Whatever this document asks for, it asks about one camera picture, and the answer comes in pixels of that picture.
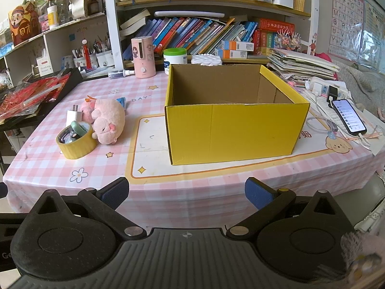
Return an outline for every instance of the red tassel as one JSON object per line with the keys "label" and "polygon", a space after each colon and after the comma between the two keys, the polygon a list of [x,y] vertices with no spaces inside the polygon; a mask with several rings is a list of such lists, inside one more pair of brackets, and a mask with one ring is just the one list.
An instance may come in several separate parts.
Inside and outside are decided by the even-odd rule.
{"label": "red tassel", "polygon": [[87,69],[91,69],[92,64],[91,64],[90,52],[88,51],[88,47],[87,47],[87,40],[84,39],[82,43],[83,43],[83,51],[84,51],[85,62],[87,64]]}

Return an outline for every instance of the green lid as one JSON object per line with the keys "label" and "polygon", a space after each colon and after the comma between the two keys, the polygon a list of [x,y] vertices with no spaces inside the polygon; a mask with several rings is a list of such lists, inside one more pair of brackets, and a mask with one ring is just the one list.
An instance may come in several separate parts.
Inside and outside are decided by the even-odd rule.
{"label": "green lid", "polygon": [[187,50],[185,48],[170,48],[170,49],[165,49],[163,51],[163,55],[168,55],[170,57],[176,56],[176,55],[186,55]]}

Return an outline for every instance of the power strip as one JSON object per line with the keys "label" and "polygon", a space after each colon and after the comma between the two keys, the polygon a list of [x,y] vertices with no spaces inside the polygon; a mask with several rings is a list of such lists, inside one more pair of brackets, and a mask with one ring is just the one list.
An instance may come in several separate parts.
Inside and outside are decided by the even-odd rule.
{"label": "power strip", "polygon": [[337,90],[338,90],[338,96],[337,96],[338,99],[351,99],[350,91],[348,91],[344,87],[339,86],[336,82],[330,83],[330,82],[327,82],[326,80],[323,80],[321,78],[312,77],[310,82],[309,82],[309,90],[310,91],[313,91],[315,84],[318,84],[318,85],[316,85],[316,87],[317,87],[317,92],[319,93],[319,95],[324,94],[327,96],[329,93],[329,86],[333,86],[333,87],[337,88]]}

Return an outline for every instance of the yellow cardboard box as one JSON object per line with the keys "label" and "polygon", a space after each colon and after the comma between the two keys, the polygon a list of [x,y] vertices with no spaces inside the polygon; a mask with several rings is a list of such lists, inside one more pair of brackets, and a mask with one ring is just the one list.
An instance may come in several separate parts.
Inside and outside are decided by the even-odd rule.
{"label": "yellow cardboard box", "polygon": [[309,106],[262,65],[171,65],[165,105],[171,164],[289,155]]}

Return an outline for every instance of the tablecloth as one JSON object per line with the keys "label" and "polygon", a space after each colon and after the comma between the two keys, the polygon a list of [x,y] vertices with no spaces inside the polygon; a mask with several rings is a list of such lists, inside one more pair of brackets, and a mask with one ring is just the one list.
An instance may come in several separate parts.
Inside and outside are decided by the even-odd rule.
{"label": "tablecloth", "polygon": [[[75,195],[83,188],[99,189],[126,176],[130,194],[117,211],[136,224],[147,229],[222,227],[256,211],[244,196],[248,177],[298,195],[311,196],[318,189],[337,195],[362,188],[384,166],[385,151],[373,156],[350,142],[348,152],[337,153],[327,146],[326,133],[306,124],[291,156],[171,166],[164,124],[166,89],[163,72],[148,79],[130,76],[79,84],[37,127],[5,173],[11,207],[28,212],[48,188]],[[87,95],[125,97],[124,132],[115,145],[99,144],[87,156],[67,160],[55,137],[65,126],[67,110],[80,105]]]}

